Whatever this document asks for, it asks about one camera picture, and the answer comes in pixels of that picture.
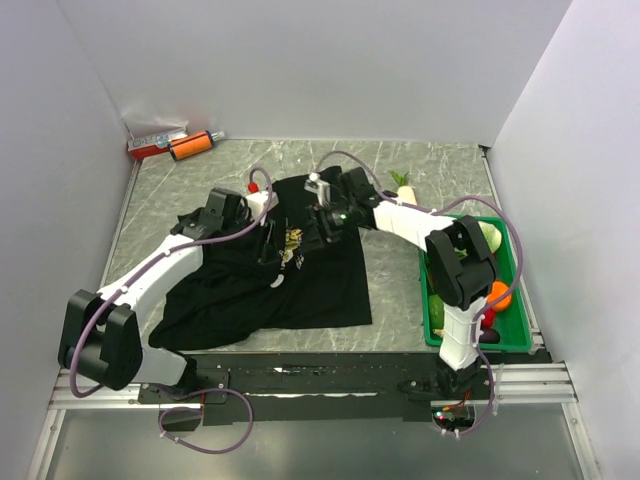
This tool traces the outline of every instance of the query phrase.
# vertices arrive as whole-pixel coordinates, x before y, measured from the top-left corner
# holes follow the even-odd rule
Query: white wall
[[[640,472],[640,3],[574,0],[490,151],[605,478]]]
[[[570,0],[59,0],[135,135],[491,145]]]
[[[131,164],[54,2],[0,2],[0,58],[0,477],[19,479],[55,382],[66,300],[98,284]]]

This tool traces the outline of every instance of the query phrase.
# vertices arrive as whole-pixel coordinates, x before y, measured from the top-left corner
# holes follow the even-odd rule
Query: black cloth
[[[340,167],[321,178],[337,185]],[[335,328],[371,324],[369,291],[358,228],[338,243],[302,256],[308,215],[316,201],[304,190],[306,175],[274,183],[278,206],[268,215],[277,261],[257,262],[264,231],[204,247],[200,269],[168,294],[164,318],[149,344],[171,350],[219,347],[244,340],[260,328]],[[280,275],[282,283],[271,284]]]

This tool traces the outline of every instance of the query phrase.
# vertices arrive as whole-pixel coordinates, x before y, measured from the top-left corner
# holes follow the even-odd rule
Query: gray marble surface
[[[107,283],[133,268],[168,234],[176,215],[203,205],[209,190],[222,186],[246,192],[249,169],[259,164],[274,179],[311,171],[323,154],[347,150],[371,165],[384,188],[395,190],[389,171],[410,173],[418,203],[439,208],[475,194],[491,198],[476,145],[378,141],[228,140],[209,152],[176,163],[169,154],[142,164],[117,240]],[[350,167],[345,157],[326,165]],[[467,202],[457,212],[490,214]],[[255,332],[224,351],[428,351],[422,330],[418,253],[414,246],[380,232],[361,232],[373,325],[340,329]],[[162,318],[159,304],[141,327],[143,338]]]

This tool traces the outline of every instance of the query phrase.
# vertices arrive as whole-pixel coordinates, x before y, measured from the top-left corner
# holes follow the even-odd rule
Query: red tomato
[[[493,322],[496,320],[496,311],[493,308],[490,308],[486,312],[484,312],[484,318],[482,319],[482,328],[491,328],[493,327]]]

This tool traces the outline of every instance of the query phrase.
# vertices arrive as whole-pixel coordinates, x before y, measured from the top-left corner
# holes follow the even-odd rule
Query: green basket
[[[496,217],[476,217],[477,220],[495,225],[500,233],[502,233],[502,244],[495,253],[498,267],[500,269],[500,278],[502,282],[510,285],[515,274],[515,262],[511,253],[511,245],[509,243],[509,235],[507,235],[507,227],[500,218]],[[422,285],[422,310],[424,316],[424,338],[427,345],[439,347],[442,345],[442,338],[433,333],[431,322],[429,319],[429,295],[432,295],[427,271],[427,255],[420,250],[420,283]],[[531,350],[531,332],[529,331],[529,322],[527,321],[527,313],[522,301],[520,287],[517,287],[513,293],[513,300],[509,308],[499,312],[493,324],[493,329],[500,334],[500,343],[481,343],[483,350],[494,350],[501,352],[528,352]]]

